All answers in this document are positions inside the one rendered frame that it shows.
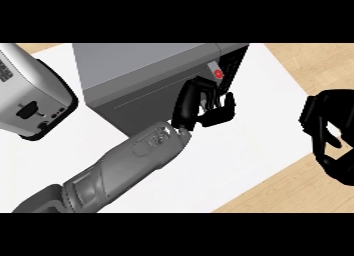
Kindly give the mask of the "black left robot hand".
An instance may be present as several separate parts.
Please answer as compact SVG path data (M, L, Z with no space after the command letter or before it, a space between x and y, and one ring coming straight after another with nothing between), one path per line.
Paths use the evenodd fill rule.
M186 81L175 106L172 121L175 128L192 131L197 123L210 127L234 119L237 107L234 93L226 94L225 103L220 103L220 92L217 83L201 76Z

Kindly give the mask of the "grey microwave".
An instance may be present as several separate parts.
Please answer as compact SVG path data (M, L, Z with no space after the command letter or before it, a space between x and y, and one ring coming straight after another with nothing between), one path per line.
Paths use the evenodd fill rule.
M173 116L188 80L229 91L247 43L76 43L85 101L129 136Z

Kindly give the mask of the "silver toaster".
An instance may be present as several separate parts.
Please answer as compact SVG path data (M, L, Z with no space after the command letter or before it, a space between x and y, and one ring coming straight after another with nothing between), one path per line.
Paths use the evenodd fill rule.
M52 67L15 44L0 43L0 129L37 141L79 106Z

